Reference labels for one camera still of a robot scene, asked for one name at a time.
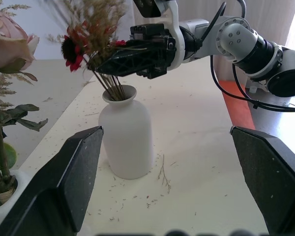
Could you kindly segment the lattice finger of the black right gripper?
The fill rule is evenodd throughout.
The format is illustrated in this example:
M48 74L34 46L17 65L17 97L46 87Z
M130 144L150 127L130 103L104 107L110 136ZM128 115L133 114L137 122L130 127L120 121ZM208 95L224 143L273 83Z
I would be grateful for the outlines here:
M162 76L167 73L168 53L165 49L118 50L97 66L96 71L113 76Z

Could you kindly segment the plain finger of the black right gripper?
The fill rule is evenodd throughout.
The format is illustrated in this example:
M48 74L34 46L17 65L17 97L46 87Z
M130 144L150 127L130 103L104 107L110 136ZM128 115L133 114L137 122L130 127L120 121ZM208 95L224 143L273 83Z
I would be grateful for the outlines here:
M121 50L145 50L145 49L165 49L164 42L158 39L149 40L128 40L118 42L118 49Z

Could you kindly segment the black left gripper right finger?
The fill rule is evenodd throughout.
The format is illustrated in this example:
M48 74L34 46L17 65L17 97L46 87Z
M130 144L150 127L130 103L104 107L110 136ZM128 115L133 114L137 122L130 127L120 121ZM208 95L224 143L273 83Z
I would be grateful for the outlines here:
M234 126L245 183L271 235L295 236L295 154L277 137Z

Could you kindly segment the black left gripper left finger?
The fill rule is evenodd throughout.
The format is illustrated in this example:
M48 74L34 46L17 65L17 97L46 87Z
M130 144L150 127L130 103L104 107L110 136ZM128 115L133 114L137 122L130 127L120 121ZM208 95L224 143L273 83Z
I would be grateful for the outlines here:
M0 223L0 236L75 236L94 188L104 130L68 138L31 179Z

